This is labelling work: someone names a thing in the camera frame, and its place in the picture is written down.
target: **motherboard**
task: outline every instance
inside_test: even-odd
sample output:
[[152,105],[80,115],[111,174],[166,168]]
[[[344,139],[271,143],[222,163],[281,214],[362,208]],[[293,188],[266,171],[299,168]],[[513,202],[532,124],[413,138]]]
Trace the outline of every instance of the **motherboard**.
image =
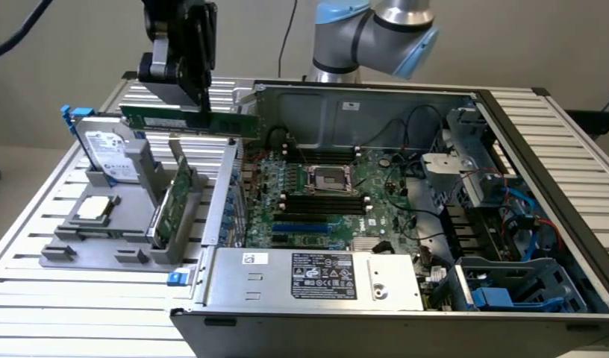
[[386,242],[389,251],[416,253],[412,206],[393,159],[378,150],[257,155],[245,164],[246,247],[372,251]]

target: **warning label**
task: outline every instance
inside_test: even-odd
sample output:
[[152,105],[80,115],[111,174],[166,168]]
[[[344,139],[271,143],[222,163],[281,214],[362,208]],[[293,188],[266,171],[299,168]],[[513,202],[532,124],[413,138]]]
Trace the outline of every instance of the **warning label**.
[[350,254],[291,255],[291,295],[298,299],[357,300]]

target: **blue cable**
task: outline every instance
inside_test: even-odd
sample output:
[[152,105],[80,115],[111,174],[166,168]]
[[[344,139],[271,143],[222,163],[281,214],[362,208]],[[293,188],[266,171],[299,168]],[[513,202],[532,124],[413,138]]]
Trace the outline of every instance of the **blue cable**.
[[508,188],[508,193],[512,196],[516,196],[517,198],[520,198],[523,201],[525,201],[528,203],[528,205],[531,206],[531,209],[535,210],[535,208],[537,207],[537,202],[532,198],[529,198],[523,192],[520,192],[515,188]]
[[537,232],[533,231],[533,235],[531,236],[531,245],[528,247],[528,251],[525,252],[524,257],[521,258],[523,262],[531,260],[531,257],[533,256],[533,252],[535,252],[535,247],[536,246],[537,246]]

